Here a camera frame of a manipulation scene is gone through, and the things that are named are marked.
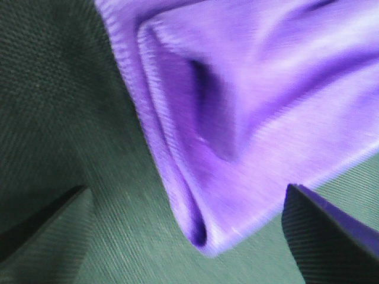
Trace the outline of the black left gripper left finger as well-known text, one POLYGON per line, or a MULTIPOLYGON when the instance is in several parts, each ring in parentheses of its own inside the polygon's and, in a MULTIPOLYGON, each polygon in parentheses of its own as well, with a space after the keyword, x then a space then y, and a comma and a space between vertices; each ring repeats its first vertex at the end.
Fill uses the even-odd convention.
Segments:
POLYGON ((1 234, 1 283, 73 283, 93 229, 90 188, 70 189, 1 234))

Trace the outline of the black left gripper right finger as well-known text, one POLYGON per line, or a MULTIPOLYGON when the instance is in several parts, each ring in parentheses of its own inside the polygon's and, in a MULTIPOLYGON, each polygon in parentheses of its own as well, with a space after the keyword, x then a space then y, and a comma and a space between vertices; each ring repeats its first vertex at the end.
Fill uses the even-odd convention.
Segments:
POLYGON ((306 283, 378 283, 378 231, 289 184, 282 230, 306 283))

